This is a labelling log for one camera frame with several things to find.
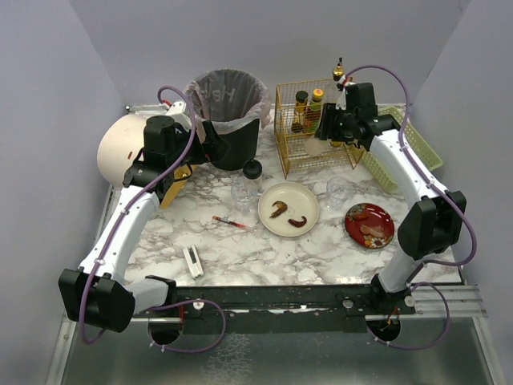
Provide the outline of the dark red sausage piece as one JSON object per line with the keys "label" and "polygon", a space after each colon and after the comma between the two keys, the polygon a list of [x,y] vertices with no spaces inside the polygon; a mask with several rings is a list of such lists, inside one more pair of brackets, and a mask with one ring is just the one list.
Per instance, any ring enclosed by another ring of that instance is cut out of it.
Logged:
{"label": "dark red sausage piece", "polygon": [[308,223],[308,219],[305,216],[302,216],[300,220],[291,218],[288,219],[288,223],[296,228],[301,228]]}

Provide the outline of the cream cylindrical drawer box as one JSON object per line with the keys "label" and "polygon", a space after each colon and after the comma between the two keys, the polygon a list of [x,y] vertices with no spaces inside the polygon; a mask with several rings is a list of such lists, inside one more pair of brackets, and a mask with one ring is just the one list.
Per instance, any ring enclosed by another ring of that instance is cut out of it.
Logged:
{"label": "cream cylindrical drawer box", "polygon": [[115,121],[103,136],[97,151],[97,165],[103,178],[121,188],[125,172],[143,147],[146,119],[135,114]]}

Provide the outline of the clear oil bottle gold cap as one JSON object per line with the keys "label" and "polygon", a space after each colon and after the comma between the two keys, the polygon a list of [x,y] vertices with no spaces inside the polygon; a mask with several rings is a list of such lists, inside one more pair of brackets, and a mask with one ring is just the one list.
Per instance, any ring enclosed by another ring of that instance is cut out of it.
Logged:
{"label": "clear oil bottle gold cap", "polygon": [[344,88],[341,85],[345,79],[345,70],[343,67],[343,58],[339,57],[337,64],[332,70],[332,75],[329,80],[325,81],[322,90],[324,92],[323,101],[326,103],[338,103],[339,98],[342,96]]}

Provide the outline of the orange yellow drawer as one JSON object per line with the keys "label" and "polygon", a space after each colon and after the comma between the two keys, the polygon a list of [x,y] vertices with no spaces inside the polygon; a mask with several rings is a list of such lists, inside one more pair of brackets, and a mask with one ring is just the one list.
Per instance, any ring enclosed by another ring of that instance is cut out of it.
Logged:
{"label": "orange yellow drawer", "polygon": [[178,167],[174,171],[175,181],[166,192],[163,200],[160,203],[160,208],[166,209],[172,203],[172,201],[176,198],[180,190],[184,187],[185,183],[187,182],[187,179],[191,177],[196,168],[196,165],[184,165]]}

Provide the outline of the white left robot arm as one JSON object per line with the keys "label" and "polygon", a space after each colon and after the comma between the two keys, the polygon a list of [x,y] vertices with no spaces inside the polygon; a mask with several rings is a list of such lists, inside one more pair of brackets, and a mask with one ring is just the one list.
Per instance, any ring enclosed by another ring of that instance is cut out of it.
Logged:
{"label": "white left robot arm", "polygon": [[124,277],[140,234],[170,189],[190,178],[194,166],[221,160],[228,151],[212,124],[201,140],[192,116],[192,108],[177,101],[144,121],[143,146],[123,175],[111,219],[79,267],[59,277],[70,320],[121,332],[134,315],[177,301],[173,280],[150,275],[126,285]]}

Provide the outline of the black lid glass jar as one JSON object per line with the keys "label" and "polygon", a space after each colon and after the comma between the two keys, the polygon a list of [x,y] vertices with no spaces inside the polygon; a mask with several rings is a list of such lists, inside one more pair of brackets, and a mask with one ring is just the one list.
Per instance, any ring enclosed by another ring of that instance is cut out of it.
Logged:
{"label": "black lid glass jar", "polygon": [[262,164],[255,159],[248,160],[242,168],[244,182],[254,191],[259,192],[262,188]]}

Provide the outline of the white rectangular device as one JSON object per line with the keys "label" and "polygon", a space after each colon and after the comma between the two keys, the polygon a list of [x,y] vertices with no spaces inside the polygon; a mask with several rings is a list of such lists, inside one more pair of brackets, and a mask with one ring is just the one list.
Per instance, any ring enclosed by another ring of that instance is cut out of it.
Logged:
{"label": "white rectangular device", "polygon": [[204,276],[204,270],[196,247],[192,245],[190,247],[183,248],[183,254],[192,278],[202,278]]}

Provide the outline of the black trash bin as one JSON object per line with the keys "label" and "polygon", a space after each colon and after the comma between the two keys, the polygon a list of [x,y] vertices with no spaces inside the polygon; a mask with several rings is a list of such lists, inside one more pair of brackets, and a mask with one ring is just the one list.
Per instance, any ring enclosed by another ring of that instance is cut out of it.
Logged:
{"label": "black trash bin", "polygon": [[225,171],[235,171],[243,168],[244,163],[255,157],[260,126],[259,120],[246,124],[242,129],[227,135],[219,135],[225,140],[230,149],[223,160],[218,160],[213,165]]}

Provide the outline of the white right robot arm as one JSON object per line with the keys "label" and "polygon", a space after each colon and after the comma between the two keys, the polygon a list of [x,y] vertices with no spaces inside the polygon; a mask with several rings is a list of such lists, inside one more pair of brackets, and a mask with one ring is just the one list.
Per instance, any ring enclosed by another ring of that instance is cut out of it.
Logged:
{"label": "white right robot arm", "polygon": [[315,138],[354,144],[372,153],[392,176],[409,209],[398,227],[398,252],[370,284],[370,305],[385,312],[406,296],[408,283],[422,265],[434,263],[435,255],[457,242],[467,200],[460,191],[449,191],[411,151],[403,122],[379,114],[371,83],[349,84],[343,75],[335,79],[345,105],[323,107]]}

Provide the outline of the pale green perforated basket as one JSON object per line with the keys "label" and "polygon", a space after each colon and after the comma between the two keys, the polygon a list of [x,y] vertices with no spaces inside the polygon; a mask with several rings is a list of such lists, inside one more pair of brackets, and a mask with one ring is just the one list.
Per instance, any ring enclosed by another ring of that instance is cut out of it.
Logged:
{"label": "pale green perforated basket", "polygon": [[[399,124],[404,120],[404,112],[405,108],[403,105],[382,105],[378,107],[378,114],[380,116],[391,115]],[[430,171],[434,171],[443,166],[442,158],[424,140],[411,122],[408,122],[406,125],[405,136],[406,141],[414,150],[415,154]],[[394,182],[388,170],[374,155],[369,152],[363,152],[360,162],[363,163],[367,171],[376,180],[385,193],[391,193],[398,190],[398,186]]]}

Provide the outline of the red floral small plate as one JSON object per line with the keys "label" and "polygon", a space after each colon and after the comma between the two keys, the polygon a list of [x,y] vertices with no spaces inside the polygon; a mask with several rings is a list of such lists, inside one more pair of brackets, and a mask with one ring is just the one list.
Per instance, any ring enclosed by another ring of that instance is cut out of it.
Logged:
{"label": "red floral small plate", "polygon": [[345,231],[350,238],[367,249],[381,249],[394,239],[392,217],[378,205],[360,203],[345,214]]}

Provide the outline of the clear drinking glass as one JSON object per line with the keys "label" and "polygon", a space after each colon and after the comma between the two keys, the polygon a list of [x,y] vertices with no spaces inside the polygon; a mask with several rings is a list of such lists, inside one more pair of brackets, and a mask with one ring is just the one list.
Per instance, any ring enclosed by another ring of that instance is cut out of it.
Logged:
{"label": "clear drinking glass", "polygon": [[236,209],[241,213],[249,213],[257,202],[257,192],[244,183],[234,183],[231,194]]}
{"label": "clear drinking glass", "polygon": [[330,179],[326,184],[325,204],[330,209],[338,209],[353,195],[352,186],[341,176]]}

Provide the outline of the green sauce bottle yellow cap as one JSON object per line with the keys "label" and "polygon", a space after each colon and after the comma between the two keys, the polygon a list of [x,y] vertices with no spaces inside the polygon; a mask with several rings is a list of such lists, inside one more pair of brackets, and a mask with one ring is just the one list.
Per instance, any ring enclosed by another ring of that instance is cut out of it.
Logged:
{"label": "green sauce bottle yellow cap", "polygon": [[315,88],[310,103],[306,108],[303,132],[310,134],[317,130],[323,108],[323,98],[324,91],[320,88]]}

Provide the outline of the cream cylindrical shaker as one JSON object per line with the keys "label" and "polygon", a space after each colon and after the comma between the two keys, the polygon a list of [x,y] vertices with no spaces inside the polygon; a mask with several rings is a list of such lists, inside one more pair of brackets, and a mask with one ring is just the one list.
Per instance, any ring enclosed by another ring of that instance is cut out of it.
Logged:
{"label": "cream cylindrical shaker", "polygon": [[304,143],[304,150],[307,156],[316,157],[325,151],[326,141],[316,136],[310,136]]}

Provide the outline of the amber spice jar grey lid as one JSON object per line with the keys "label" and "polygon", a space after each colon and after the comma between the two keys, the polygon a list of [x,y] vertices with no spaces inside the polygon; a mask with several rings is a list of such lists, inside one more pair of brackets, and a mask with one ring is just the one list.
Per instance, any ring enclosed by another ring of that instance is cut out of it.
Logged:
{"label": "amber spice jar grey lid", "polygon": [[295,95],[294,118],[291,125],[292,133],[302,132],[305,121],[305,109],[308,104],[309,93],[300,90]]}

